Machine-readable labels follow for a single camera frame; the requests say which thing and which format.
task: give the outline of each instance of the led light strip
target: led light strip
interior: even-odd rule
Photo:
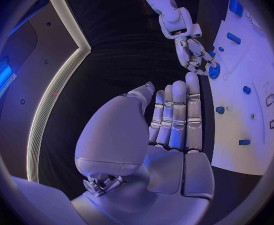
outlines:
[[[39,153],[47,121],[61,91],[84,58],[80,49],[76,50],[56,73],[42,96],[34,115],[27,144],[26,173],[29,181],[39,182]]]

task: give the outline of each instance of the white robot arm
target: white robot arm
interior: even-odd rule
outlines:
[[[193,38],[202,36],[198,23],[193,24],[190,13],[185,7],[178,8],[175,0],[146,0],[152,9],[159,14],[159,23],[164,36],[174,39],[176,53],[180,64],[198,75],[206,75],[207,71],[198,69],[202,58],[213,68],[216,62],[201,45]]]

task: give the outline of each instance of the robotic arm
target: robotic arm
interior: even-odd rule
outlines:
[[[202,44],[194,39],[202,36],[202,30],[198,23],[193,24],[188,10],[185,7],[178,8],[175,0],[146,1],[159,14],[159,23],[164,36],[167,39],[174,39],[180,64],[191,72],[208,76],[207,71],[198,69],[202,58],[213,68],[216,68],[217,65]]]

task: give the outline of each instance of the blue light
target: blue light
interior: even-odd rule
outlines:
[[[0,87],[11,76],[12,70],[10,66],[6,66],[0,73]]]

